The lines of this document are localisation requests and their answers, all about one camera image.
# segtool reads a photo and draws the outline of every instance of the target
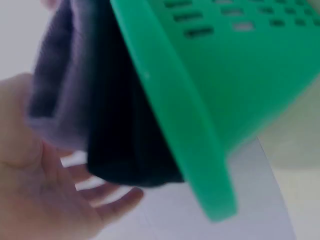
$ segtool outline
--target purple towel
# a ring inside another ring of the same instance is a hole
[[[87,149],[99,1],[62,0],[40,49],[28,123],[57,147]]]
[[[62,0],[43,40],[27,120],[56,147],[84,150],[106,181],[183,182],[108,0]]]

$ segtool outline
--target basket vent hole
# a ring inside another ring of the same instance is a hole
[[[265,0],[249,0],[249,1],[253,3],[263,3]]]
[[[320,27],[320,19],[314,19],[313,24],[317,27]]]
[[[214,33],[213,27],[203,26],[203,27],[188,29],[184,32],[184,35],[189,39],[195,39],[195,38],[209,36],[209,35],[212,35],[213,33]]]
[[[255,29],[255,26],[251,21],[236,22],[232,26],[237,32],[249,32]]]
[[[272,7],[269,7],[269,6],[259,7],[258,10],[262,14],[273,14],[274,13],[274,9]]]
[[[284,12],[289,15],[295,15],[297,11],[293,7],[286,7]]]
[[[303,6],[305,5],[303,0],[295,0],[295,4],[297,4],[298,6]]]
[[[216,4],[232,4],[233,0],[212,0]]]
[[[312,16],[312,15],[313,15],[313,12],[312,12],[311,9],[305,9],[305,10],[304,10],[304,14],[305,14],[305,15],[308,15],[308,16]]]
[[[269,21],[271,27],[276,27],[276,28],[279,28],[279,27],[284,27],[286,24],[283,20],[281,19],[272,19]]]
[[[221,13],[225,16],[232,17],[232,16],[241,16],[244,14],[244,10],[239,7],[232,7],[232,8],[223,8]]]
[[[191,0],[171,0],[164,2],[164,6],[167,9],[182,8],[190,5],[192,5]]]
[[[287,0],[275,0],[277,4],[286,4]]]
[[[295,25],[299,26],[299,27],[304,27],[306,26],[306,21],[300,18],[297,18],[294,20]]]
[[[186,21],[192,21],[192,20],[202,19],[202,18],[203,18],[203,14],[201,12],[189,12],[189,13],[173,15],[173,19],[177,23],[186,22]]]

